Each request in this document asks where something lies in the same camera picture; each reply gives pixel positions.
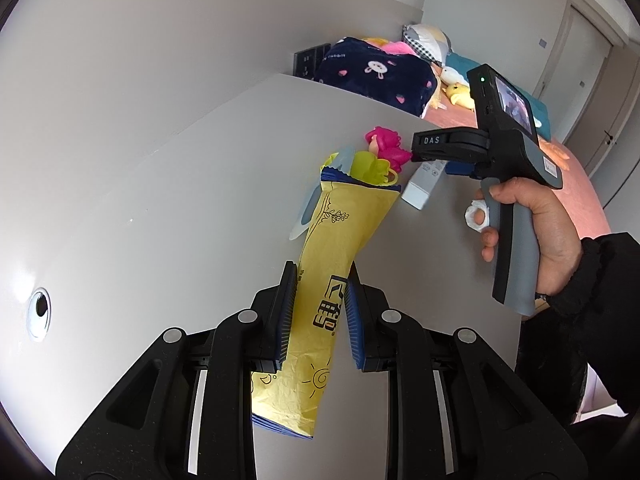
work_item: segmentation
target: device screen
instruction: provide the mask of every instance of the device screen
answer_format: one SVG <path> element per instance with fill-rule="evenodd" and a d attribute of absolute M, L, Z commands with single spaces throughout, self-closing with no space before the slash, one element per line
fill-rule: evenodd
<path fill-rule="evenodd" d="M 504 113 L 532 134 L 531 120 L 524 99 L 499 77 L 495 78 L 495 87 L 498 89 Z"/>

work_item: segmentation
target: gray handle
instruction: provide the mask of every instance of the gray handle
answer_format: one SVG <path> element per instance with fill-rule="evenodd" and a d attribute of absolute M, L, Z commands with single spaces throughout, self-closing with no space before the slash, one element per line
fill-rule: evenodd
<path fill-rule="evenodd" d="M 489 188 L 500 181 L 486 178 L 481 182 L 489 208 L 489 224 L 500 238 L 494 257 L 494 298 L 523 316 L 535 310 L 540 246 L 533 230 L 531 210 L 520 204 L 496 202 Z"/>

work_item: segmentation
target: metal screw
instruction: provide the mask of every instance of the metal screw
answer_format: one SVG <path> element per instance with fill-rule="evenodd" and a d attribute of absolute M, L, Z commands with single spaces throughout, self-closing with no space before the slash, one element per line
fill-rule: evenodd
<path fill-rule="evenodd" d="M 177 328 L 170 328 L 164 334 L 162 334 L 162 339 L 164 339 L 165 343 L 175 343 L 176 341 L 180 341 L 182 337 L 182 332 Z"/>
<path fill-rule="evenodd" d="M 255 310 L 243 310 L 238 314 L 240 323 L 253 323 L 256 319 L 258 319 L 258 313 Z"/>
<path fill-rule="evenodd" d="M 458 332 L 458 339 L 463 343 L 473 343 L 476 341 L 476 333 L 468 328 L 463 328 Z"/>
<path fill-rule="evenodd" d="M 387 323 L 397 323 L 402 319 L 402 315 L 397 310 L 385 310 L 382 313 L 382 319 Z"/>

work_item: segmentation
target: door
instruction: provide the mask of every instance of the door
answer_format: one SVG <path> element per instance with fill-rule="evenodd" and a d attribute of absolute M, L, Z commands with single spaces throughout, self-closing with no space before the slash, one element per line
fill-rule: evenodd
<path fill-rule="evenodd" d="M 604 65 L 602 76 L 584 113 L 566 140 L 566 146 L 590 173 L 624 126 L 623 108 L 633 105 L 637 85 L 638 54 L 615 46 Z"/>
<path fill-rule="evenodd" d="M 619 133 L 616 143 L 600 167 L 591 176 L 593 189 L 605 207 L 612 201 L 621 186 L 628 182 L 640 157 L 640 100 L 631 110 L 626 125 Z"/>
<path fill-rule="evenodd" d="M 560 142 L 564 142 L 580 117 L 611 50 L 607 38 L 580 12 L 573 7 L 568 12 L 565 23 L 569 30 L 564 47 L 540 94 L 549 112 L 551 134 Z"/>

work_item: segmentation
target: white box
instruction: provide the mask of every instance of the white box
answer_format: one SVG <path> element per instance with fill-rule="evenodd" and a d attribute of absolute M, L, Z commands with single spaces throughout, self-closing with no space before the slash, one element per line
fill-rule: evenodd
<path fill-rule="evenodd" d="M 415 171 L 414 176 L 409 179 L 402 193 L 402 199 L 416 209 L 422 209 L 444 171 L 445 165 L 446 161 L 444 160 L 423 162 Z"/>

